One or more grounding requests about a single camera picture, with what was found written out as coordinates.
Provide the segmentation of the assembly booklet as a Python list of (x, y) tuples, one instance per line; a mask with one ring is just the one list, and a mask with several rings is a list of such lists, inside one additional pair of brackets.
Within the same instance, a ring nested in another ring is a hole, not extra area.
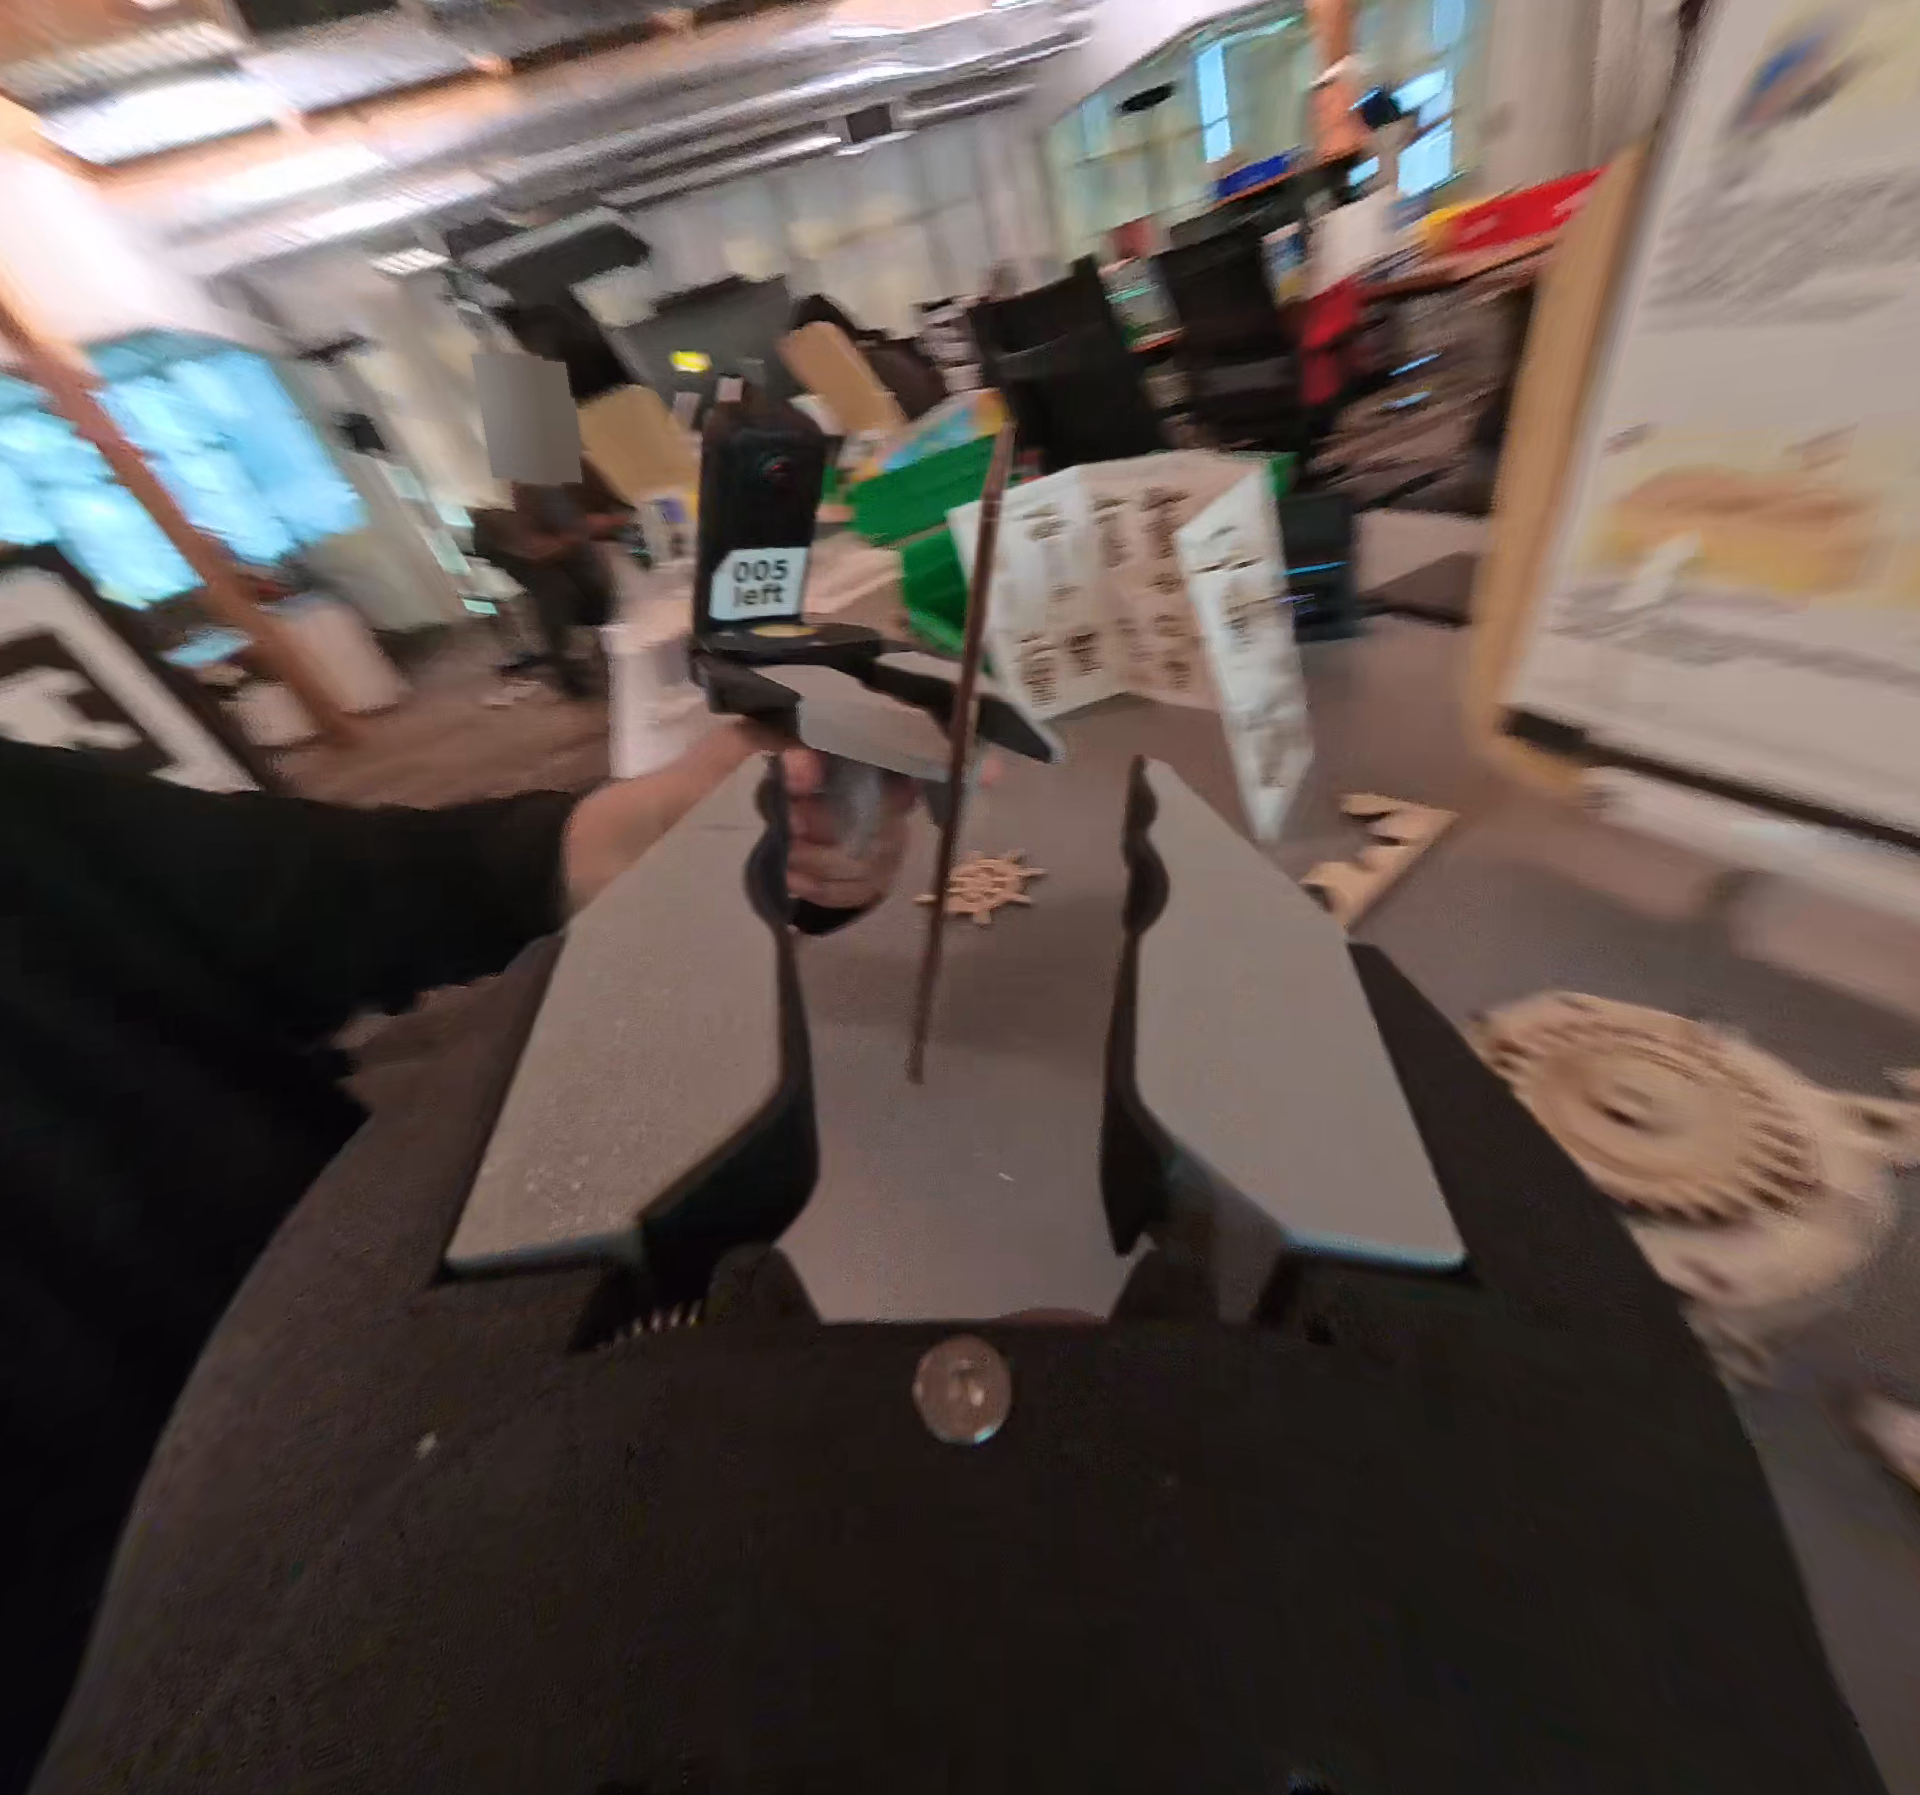
[(1035, 719), (1119, 697), (1213, 711), (1261, 847), (1315, 763), (1272, 465), (1182, 449), (1009, 487), (982, 629)]

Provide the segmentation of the wooden gear model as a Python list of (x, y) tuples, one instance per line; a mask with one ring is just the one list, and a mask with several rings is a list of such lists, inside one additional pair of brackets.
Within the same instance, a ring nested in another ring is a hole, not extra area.
[(1764, 1384), (1897, 1230), (1918, 1160), (1912, 1070), (1895, 1092), (1822, 1086), (1743, 1034), (1579, 990), (1471, 1024), (1734, 1384)]

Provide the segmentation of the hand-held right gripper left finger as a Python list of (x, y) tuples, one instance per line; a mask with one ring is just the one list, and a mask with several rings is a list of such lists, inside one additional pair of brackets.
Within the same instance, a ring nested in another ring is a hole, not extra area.
[(459, 1278), (709, 1278), (821, 1176), (787, 797), (758, 761), (568, 925), (444, 1248)]

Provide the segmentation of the person's left hand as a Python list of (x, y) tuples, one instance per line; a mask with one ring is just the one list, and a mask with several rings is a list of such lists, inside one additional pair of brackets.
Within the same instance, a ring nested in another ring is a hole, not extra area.
[(886, 899), (900, 873), (919, 803), (908, 781), (883, 775), (869, 833), (847, 833), (829, 799), (829, 759), (779, 733), (723, 719), (657, 773), (612, 781), (581, 799), (565, 827), (562, 899), (570, 915), (619, 881), (745, 767), (781, 761), (787, 795), (787, 899), (792, 909), (854, 917)]

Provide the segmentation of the wooden support post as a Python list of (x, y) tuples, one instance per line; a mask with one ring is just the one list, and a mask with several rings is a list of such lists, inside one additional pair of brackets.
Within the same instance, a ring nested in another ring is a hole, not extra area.
[(305, 707), (321, 739), (350, 747), (359, 737), (355, 719), (342, 709), (329, 683), (301, 645), (254, 599), (238, 567), (180, 509), (174, 493), (159, 477), (147, 455), (107, 413), (98, 377), (86, 367), (78, 345), (47, 331), (44, 319), (29, 301), (12, 271), (3, 273), (3, 331), (17, 349), (23, 371), (53, 401), (61, 417), (91, 443), (108, 471), (180, 551), (205, 585), (212, 609), (224, 625), (244, 633), (256, 659), (287, 685)]

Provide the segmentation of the framed marker sign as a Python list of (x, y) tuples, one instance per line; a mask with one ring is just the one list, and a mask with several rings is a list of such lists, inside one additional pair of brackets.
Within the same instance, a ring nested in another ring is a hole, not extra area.
[(211, 793), (277, 791), (205, 687), (51, 545), (4, 547), (3, 735)]

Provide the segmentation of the black battery charger case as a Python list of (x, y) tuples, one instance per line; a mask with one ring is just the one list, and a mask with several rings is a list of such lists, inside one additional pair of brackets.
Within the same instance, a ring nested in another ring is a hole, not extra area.
[(1277, 507), (1284, 593), (1302, 643), (1349, 639), (1363, 627), (1360, 517), (1338, 491), (1297, 493)]

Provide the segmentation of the person's left forearm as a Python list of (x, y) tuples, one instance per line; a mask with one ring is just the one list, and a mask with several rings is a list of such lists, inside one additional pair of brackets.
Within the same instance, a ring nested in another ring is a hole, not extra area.
[(349, 1106), (352, 1016), (559, 929), (573, 807), (211, 793), (4, 741), (6, 1074)]

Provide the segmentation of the green plastic bin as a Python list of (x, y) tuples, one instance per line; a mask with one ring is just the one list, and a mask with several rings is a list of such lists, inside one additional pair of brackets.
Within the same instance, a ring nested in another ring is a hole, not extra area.
[(978, 503), (999, 449), (1001, 435), (975, 437), (842, 489), (852, 533), (896, 555), (911, 635), (945, 655), (965, 651), (969, 609), (969, 569), (949, 515)]

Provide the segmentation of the wooden sheet with cutouts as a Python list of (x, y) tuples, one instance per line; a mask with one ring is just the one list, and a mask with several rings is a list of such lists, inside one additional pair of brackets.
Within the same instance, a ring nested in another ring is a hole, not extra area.
[(978, 517), (973, 531), (973, 571), (965, 627), (965, 645), (961, 671), (953, 685), (953, 705), (949, 711), (949, 759), (945, 775), (947, 821), (938, 827), (931, 883), (925, 903), (925, 939), (919, 957), (914, 1008), (911, 1020), (908, 1048), (905, 1060), (907, 1080), (914, 1086), (925, 1084), (929, 1036), (938, 998), (940, 968), (947, 949), (949, 919), (949, 883), (954, 865), (958, 831), (963, 825), (965, 799), (969, 791), (969, 773), (975, 751), (978, 723), (978, 685), (987, 657), (987, 631), (993, 611), (993, 593), (997, 577), (997, 547), (1006, 489), (1013, 481), (1019, 453), (1019, 421), (1009, 415), (995, 439), (988, 473), (982, 483)]

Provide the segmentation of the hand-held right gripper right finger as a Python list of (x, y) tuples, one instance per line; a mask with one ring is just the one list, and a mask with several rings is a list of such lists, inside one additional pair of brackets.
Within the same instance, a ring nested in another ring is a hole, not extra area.
[(1163, 759), (1125, 793), (1099, 1130), (1116, 1254), (1456, 1272), (1466, 1240), (1338, 925)]

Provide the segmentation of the black office chair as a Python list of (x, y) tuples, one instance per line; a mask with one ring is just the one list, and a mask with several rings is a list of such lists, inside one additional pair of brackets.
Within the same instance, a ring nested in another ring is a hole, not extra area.
[(1042, 287), (978, 299), (967, 319), (1035, 477), (1170, 445), (1093, 255)]
[(1299, 309), (1274, 295), (1258, 223), (1154, 259), (1176, 317), (1182, 405), (1213, 447), (1302, 455), (1308, 441)]

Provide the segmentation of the curved wooden frame offcut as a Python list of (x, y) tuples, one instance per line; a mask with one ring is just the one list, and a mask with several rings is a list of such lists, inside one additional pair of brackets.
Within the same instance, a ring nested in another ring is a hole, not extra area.
[(1460, 815), (1450, 807), (1372, 791), (1341, 795), (1338, 813), (1354, 837), (1352, 845), (1317, 861), (1301, 877), (1301, 887), (1342, 933), (1352, 935), (1422, 865), (1431, 849), (1453, 835)]

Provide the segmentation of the printed instruction sheet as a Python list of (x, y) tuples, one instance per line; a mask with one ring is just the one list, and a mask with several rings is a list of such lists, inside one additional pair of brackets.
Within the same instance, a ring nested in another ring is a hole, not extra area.
[(1504, 723), (1916, 845), (1918, 0), (1701, 13)]

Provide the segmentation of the wooden ship wheel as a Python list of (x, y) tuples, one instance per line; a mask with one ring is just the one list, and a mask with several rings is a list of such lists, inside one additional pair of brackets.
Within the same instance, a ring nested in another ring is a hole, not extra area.
[(914, 895), (914, 905), (988, 927), (1002, 909), (1032, 905), (1030, 889), (1044, 877), (1047, 869), (1020, 851), (970, 851), (949, 867), (934, 889)]

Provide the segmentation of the brown cardboard stand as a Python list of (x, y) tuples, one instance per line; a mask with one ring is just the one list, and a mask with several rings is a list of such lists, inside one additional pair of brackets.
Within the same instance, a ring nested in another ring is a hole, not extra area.
[(798, 389), (832, 417), (836, 433), (892, 437), (908, 425), (894, 391), (836, 321), (804, 321), (781, 337), (776, 351)]

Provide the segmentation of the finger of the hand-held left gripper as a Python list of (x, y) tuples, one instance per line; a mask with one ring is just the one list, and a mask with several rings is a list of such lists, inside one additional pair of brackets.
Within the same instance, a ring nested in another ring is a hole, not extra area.
[(810, 751), (914, 783), (949, 779), (949, 729), (925, 707), (883, 693), (829, 665), (787, 665), (794, 695), (792, 737)]
[[(957, 719), (963, 673), (965, 667), (954, 657), (880, 653), (875, 659), (875, 689), (919, 707), (947, 737)], [(973, 737), (1036, 763), (1066, 759), (1063, 741), (985, 673), (973, 681)]]

